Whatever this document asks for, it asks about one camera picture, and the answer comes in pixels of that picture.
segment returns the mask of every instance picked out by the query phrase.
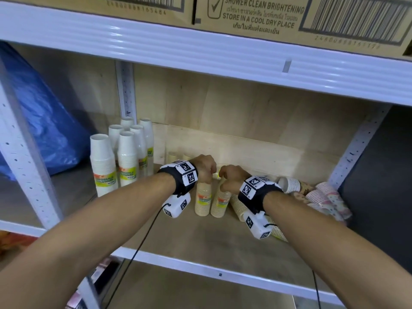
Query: forearm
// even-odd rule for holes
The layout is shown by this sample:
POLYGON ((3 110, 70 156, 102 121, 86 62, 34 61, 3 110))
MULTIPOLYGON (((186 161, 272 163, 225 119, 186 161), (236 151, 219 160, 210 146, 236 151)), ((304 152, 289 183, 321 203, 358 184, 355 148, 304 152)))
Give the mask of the forearm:
POLYGON ((379 248, 283 193, 268 193, 263 206, 348 308, 410 307, 412 276, 379 248))
POLYGON ((175 188, 173 177, 160 173, 97 198, 39 238, 3 270, 0 293, 18 298, 18 285, 25 281, 24 293, 31 307, 36 308, 34 301, 44 304, 44 300, 27 293, 45 291, 50 308, 64 306, 68 299, 62 295, 70 297, 81 279, 130 239, 175 188))

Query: wrist-mounted device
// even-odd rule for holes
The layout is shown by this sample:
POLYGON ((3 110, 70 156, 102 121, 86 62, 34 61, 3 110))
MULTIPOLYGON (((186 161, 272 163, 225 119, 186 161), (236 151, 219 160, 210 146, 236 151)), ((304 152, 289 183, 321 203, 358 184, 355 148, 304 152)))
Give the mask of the wrist-mounted device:
POLYGON ((238 198, 252 213, 257 214, 263 210, 263 199, 266 194, 272 191, 283 193, 282 189, 270 179, 251 176, 240 187, 238 198))
POLYGON ((166 172, 173 176, 176 181, 176 190, 173 192, 173 195, 178 196, 185 195, 194 187, 198 175, 196 167, 184 160, 177 160, 171 164, 164 165, 160 167, 157 173, 160 172, 166 172))

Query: yellow label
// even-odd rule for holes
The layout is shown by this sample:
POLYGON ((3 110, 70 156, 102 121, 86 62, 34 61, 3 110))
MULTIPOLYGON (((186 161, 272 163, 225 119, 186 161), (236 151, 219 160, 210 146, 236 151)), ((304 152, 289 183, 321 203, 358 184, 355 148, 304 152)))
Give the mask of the yellow label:
POLYGON ((110 187, 116 183, 116 171, 108 175, 93 175, 96 187, 110 187))
POLYGON ((153 157, 153 148, 148 148, 147 149, 147 157, 153 157))
POLYGON ((136 167, 132 168, 119 168, 120 170, 120 178, 122 180, 134 180, 137 178, 136 176, 136 167))
POLYGON ((228 203, 229 203, 229 199, 218 197, 218 203, 216 204, 216 206, 220 208, 225 208, 228 203))
POLYGON ((212 200, 211 196, 197 195, 197 203, 202 206, 208 206, 212 200))
POLYGON ((145 158, 139 159, 139 169, 143 170, 147 167, 147 156, 145 158))

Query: right hand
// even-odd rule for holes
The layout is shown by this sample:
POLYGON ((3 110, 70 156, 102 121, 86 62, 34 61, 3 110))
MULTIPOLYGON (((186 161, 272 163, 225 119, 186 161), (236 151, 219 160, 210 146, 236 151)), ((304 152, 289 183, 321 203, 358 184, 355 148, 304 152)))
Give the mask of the right hand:
POLYGON ((224 177, 227 180, 220 186, 220 190, 238 195, 243 182, 251 176, 241 166, 223 166, 220 168, 219 177, 224 177))

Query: barcode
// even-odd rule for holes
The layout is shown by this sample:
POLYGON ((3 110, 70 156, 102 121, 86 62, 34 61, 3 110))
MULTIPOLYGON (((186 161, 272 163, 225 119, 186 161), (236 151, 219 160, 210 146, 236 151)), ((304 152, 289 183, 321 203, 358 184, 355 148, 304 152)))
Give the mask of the barcode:
POLYGON ((184 11, 185 0, 114 0, 127 3, 141 4, 158 7, 161 9, 171 9, 174 11, 184 11))
POLYGON ((411 27, 410 9, 399 0, 319 0, 308 3, 300 31, 401 45, 411 27))

